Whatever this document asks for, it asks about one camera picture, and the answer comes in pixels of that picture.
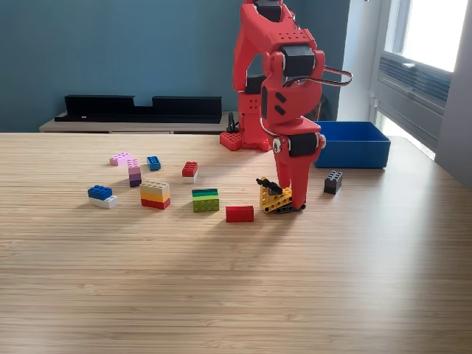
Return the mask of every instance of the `robotic arm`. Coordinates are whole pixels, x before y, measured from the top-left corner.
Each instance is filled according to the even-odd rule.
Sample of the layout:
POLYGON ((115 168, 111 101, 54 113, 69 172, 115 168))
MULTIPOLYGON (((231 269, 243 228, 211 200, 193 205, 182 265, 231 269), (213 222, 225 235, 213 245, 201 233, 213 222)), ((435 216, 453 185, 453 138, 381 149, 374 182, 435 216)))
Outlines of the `robotic arm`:
POLYGON ((346 86, 352 75, 325 66, 307 29, 300 29, 283 0, 243 0, 235 48, 233 86, 238 94, 243 148, 274 150, 281 188, 291 185, 293 207, 306 202, 308 174, 326 139, 319 125, 303 117, 322 95, 322 84, 346 86), (263 76, 248 77, 254 56, 263 55, 263 76), (345 74, 338 83, 324 71, 345 74))

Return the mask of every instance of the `lego technic piece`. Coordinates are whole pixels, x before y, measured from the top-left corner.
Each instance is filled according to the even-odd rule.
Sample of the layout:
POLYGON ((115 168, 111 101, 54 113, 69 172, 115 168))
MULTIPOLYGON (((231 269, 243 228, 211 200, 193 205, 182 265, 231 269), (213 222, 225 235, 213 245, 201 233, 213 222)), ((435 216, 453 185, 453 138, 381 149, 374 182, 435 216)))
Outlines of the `lego technic piece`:
POLYGON ((88 197, 104 201, 111 197, 111 188, 97 185, 88 190, 88 197))
MULTIPOLYGON (((267 178, 262 177, 259 181, 265 183, 267 178)), ((290 188, 282 189, 282 194, 260 185, 260 208, 264 212, 272 212, 277 208, 283 207, 292 202, 292 191, 290 188)))
POLYGON ((166 182, 157 182, 145 179, 142 182, 139 191, 147 194, 166 195, 170 194, 170 186, 166 182))
POLYGON ((226 207, 227 223, 253 223, 254 207, 253 206, 227 206, 226 207))
POLYGON ((287 204, 285 206, 281 206, 280 208, 275 209, 275 212, 277 214, 288 214, 289 212, 301 212, 302 210, 306 209, 306 204, 302 204, 302 207, 300 209, 294 209, 294 206, 292 203, 287 204))
POLYGON ((112 156, 110 158, 110 164, 113 166, 119 166, 132 158, 133 157, 129 153, 119 153, 118 155, 112 156))
POLYGON ((342 172, 331 171, 328 177, 324 180, 324 192, 329 194, 336 194, 341 188, 342 172))
POLYGON ((158 201, 147 201, 145 199, 141 199, 141 205, 147 208, 165 210, 170 205, 170 198, 168 198, 164 203, 160 203, 158 201))
POLYGON ((95 198, 89 198, 90 204, 93 204, 97 207, 112 209, 118 204, 118 197, 112 195, 110 198, 106 198, 104 201, 95 198))
POLYGON ((182 170, 182 177, 193 177, 197 171, 198 164, 196 162, 187 162, 182 170))
POLYGON ((151 171, 159 171, 161 169, 161 162, 157 156, 149 156, 147 158, 147 165, 151 171))
POLYGON ((139 160, 134 159, 134 160, 128 160, 128 174, 131 175, 136 175, 137 173, 141 173, 141 165, 139 164, 139 160))
POLYGON ((282 195, 283 189, 275 182, 270 182, 268 179, 258 179, 256 178, 257 184, 271 190, 271 195, 282 195))

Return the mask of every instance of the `lego brick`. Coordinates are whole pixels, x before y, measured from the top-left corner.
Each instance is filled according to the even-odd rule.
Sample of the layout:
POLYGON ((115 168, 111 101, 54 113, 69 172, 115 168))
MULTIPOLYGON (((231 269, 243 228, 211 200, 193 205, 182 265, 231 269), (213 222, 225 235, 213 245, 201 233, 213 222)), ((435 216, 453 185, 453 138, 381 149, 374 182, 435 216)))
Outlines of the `lego brick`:
POLYGON ((137 159, 134 160, 128 160, 128 174, 134 175, 137 173, 141 173, 141 165, 139 164, 139 161, 137 159))
POLYGON ((141 173, 135 173, 133 175, 130 175, 130 181, 141 181, 141 173))
POLYGON ((218 195, 200 195, 197 197, 192 197, 192 201, 214 201, 220 200, 218 195))
POLYGON ((158 201, 146 201, 141 199, 141 205, 148 208, 165 210, 170 205, 170 198, 167 199, 164 203, 159 203, 158 201))
POLYGON ((141 183, 142 181, 140 179, 138 179, 137 181, 130 181, 130 187, 131 188, 139 187, 141 183))
POLYGON ((197 181, 198 171, 193 177, 182 177, 184 179, 184 183, 193 184, 197 181))
POLYGON ((158 171, 161 169, 161 162, 157 158, 157 156, 149 156, 147 158, 147 165, 149 166, 149 170, 151 171, 158 171))
POLYGON ((201 197, 203 195, 218 195, 217 189, 210 189, 210 190, 192 190, 193 197, 201 197))
POLYGON ((170 193, 170 187, 168 183, 150 181, 148 179, 145 179, 142 182, 139 190, 141 193, 156 194, 156 195, 166 195, 170 193))
POLYGON ((254 207, 253 206, 227 206, 226 207, 227 223, 253 223, 254 207))
POLYGON ((243 146, 243 134, 228 133, 225 131, 220 135, 220 144, 230 151, 237 151, 243 146))
POLYGON ((96 205, 97 207, 111 209, 118 204, 118 197, 112 195, 110 198, 106 198, 104 201, 95 198, 89 198, 90 204, 96 205))
POLYGON ((336 194, 342 185, 342 172, 331 171, 324 180, 324 192, 336 194))
POLYGON ((110 164, 113 166, 119 166, 132 158, 133 157, 129 153, 119 153, 118 155, 112 156, 110 158, 110 164))
POLYGON ((218 199, 193 201, 194 212, 217 212, 218 210, 220 210, 220 201, 218 199))
POLYGON ((196 162, 187 162, 182 170, 182 177, 193 177, 197 173, 198 164, 196 162))
POLYGON ((141 193, 141 199, 146 201, 158 201, 159 203, 164 203, 169 198, 170 193, 166 193, 164 195, 141 193))
POLYGON ((88 190, 88 197, 104 201, 111 197, 111 188, 97 185, 88 190))

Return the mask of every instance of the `white lego brick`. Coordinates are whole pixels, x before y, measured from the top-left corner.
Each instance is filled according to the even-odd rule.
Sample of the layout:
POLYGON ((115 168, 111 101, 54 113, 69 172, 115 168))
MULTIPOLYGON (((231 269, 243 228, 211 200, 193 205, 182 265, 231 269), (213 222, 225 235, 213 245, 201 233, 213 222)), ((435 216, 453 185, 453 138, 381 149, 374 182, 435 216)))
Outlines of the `white lego brick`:
POLYGON ((112 195, 110 198, 101 201, 100 199, 89 198, 90 204, 96 205, 97 207, 111 209, 118 204, 118 197, 112 195))
POLYGON ((195 173, 193 177, 182 177, 184 179, 184 183, 195 183, 197 181, 198 171, 195 173))

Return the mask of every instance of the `blue wall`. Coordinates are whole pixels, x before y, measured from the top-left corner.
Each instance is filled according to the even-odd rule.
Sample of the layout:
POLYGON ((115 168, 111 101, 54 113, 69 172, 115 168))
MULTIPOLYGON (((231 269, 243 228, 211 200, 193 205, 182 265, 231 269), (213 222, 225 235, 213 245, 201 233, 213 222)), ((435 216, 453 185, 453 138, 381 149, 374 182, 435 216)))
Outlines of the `blue wall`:
MULTIPOLYGON (((137 105, 161 94, 223 96, 223 109, 235 110, 241 2, 0 1, 0 131, 38 131, 64 111, 67 94, 131 94, 137 105)), ((333 30, 342 37, 347 16, 319 30, 319 18, 339 16, 338 5, 324 2, 334 1, 286 0, 320 48, 328 46, 328 63, 341 67, 344 42, 331 38, 333 30), (313 3, 321 8, 306 13, 313 3)))
MULTIPOLYGON (((350 0, 307 0, 306 11, 302 14, 303 23, 306 23, 318 48, 326 55, 326 65, 332 68, 343 67, 349 8, 350 0)), ((341 79, 339 75, 330 73, 325 74, 324 78, 341 79)), ((329 102, 327 115, 332 119, 338 115, 339 92, 339 88, 323 86, 323 94, 329 102)))

